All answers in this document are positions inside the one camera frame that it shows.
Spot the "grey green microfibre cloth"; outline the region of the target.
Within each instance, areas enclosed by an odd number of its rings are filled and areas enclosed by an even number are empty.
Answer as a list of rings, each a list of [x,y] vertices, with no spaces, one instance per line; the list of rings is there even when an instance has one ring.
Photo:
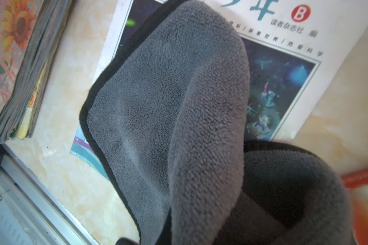
[[[141,245],[349,245],[350,197],[315,154],[245,141],[250,72],[232,25],[167,1],[118,49],[79,121]]]

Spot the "blue robot sunflower magazine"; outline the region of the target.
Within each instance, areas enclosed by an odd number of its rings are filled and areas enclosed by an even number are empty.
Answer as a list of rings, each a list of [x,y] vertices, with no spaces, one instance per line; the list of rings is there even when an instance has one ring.
[[[11,140],[40,73],[46,69],[26,138],[32,136],[71,4],[71,1],[0,1],[0,144]]]

